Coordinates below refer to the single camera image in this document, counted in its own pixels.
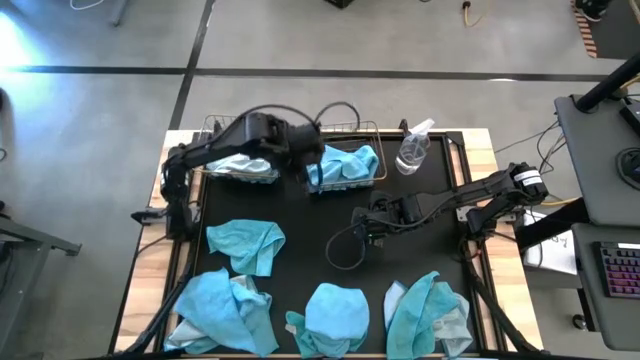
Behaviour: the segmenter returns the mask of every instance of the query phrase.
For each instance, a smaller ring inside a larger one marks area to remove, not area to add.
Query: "metal frame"
[[[68,256],[76,256],[81,244],[20,225],[9,218],[0,217],[0,234],[9,237],[5,246],[11,247],[10,280],[0,294],[0,358],[9,356],[10,346],[38,278],[42,273],[49,251],[60,249]]]

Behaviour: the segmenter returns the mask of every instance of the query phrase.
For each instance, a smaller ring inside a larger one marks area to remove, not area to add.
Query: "clear plastic bottle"
[[[411,175],[422,165],[430,145],[429,129],[434,123],[431,119],[421,122],[413,127],[410,130],[411,134],[402,141],[396,156],[396,167],[401,174]]]

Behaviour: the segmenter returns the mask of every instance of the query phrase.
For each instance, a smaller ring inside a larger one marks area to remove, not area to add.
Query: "keyboard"
[[[640,299],[640,245],[597,242],[608,297]]]

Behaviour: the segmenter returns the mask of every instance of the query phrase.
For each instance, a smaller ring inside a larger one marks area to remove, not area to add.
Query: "blue towel in basket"
[[[324,149],[320,162],[322,185],[373,179],[378,169],[378,155],[369,145],[365,145],[353,153],[344,152],[329,145],[325,145]],[[311,185],[318,185],[318,167],[309,165],[307,171]]]

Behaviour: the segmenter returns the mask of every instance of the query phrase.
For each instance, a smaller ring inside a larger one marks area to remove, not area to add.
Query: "table leg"
[[[116,0],[116,6],[113,8],[113,13],[111,14],[111,25],[120,25],[120,21],[122,20],[124,10],[128,3],[129,0]]]

